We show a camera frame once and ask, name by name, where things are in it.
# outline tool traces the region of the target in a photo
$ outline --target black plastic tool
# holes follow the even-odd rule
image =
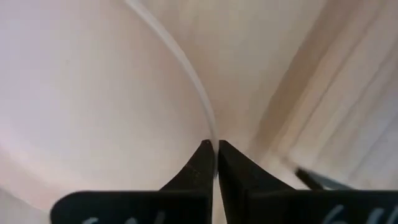
[[[59,200],[53,224],[211,223],[213,148],[202,141],[184,168],[159,191],[77,192]],[[398,223],[398,192],[360,191],[298,168],[310,189],[295,190],[220,141],[218,172],[228,224]],[[324,190],[325,187],[344,190]]]

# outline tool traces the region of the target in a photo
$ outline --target curved white surface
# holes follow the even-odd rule
[[[37,208],[158,189],[210,137],[180,64],[122,1],[2,1],[0,49],[0,186]]]

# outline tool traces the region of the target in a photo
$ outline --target white surface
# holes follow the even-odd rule
[[[49,215],[0,189],[1,224],[48,224]]]
[[[179,63],[124,2],[5,0],[0,32],[0,185],[29,204],[158,189],[210,137]]]

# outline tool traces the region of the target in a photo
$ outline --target blurry background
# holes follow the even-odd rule
[[[199,74],[220,137],[266,171],[303,187],[284,158],[354,188],[398,188],[398,1],[142,2]],[[222,223],[220,200],[215,211]]]

